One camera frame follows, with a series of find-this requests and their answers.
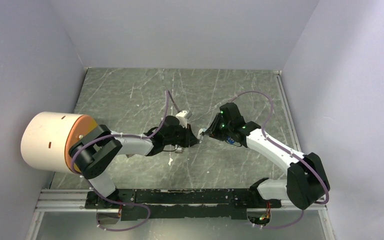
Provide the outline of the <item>grey staple strips tray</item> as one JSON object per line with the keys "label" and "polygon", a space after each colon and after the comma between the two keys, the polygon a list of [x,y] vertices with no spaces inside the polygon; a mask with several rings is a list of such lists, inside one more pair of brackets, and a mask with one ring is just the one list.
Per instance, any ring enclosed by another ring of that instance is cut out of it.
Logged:
{"label": "grey staple strips tray", "polygon": [[184,152],[184,148],[183,147],[178,147],[174,152],[176,154],[182,154]]}

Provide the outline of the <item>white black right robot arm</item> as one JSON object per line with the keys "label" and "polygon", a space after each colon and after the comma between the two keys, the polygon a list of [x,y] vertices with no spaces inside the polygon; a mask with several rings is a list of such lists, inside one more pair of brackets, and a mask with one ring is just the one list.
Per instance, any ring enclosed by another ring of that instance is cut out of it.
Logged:
{"label": "white black right robot arm", "polygon": [[269,200],[290,201],[306,210],[312,204],[324,205],[322,197],[329,196],[330,184],[321,158],[314,152],[304,154],[278,141],[259,124],[246,122],[233,102],[222,105],[208,128],[199,130],[229,144],[239,143],[269,159],[285,174],[285,179],[262,178],[249,187],[250,202],[262,207]]}

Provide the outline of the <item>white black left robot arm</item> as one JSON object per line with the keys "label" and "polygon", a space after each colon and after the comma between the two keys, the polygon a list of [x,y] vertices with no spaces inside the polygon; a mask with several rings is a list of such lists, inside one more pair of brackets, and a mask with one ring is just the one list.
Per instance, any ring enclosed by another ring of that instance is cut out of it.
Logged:
{"label": "white black left robot arm", "polygon": [[83,176],[97,191],[98,201],[106,208],[114,207],[119,191],[107,173],[117,155],[150,157],[162,153],[166,146],[189,148],[200,140],[193,134],[191,125],[169,115],[160,125],[141,135],[111,131],[98,125],[68,150],[70,168]]}

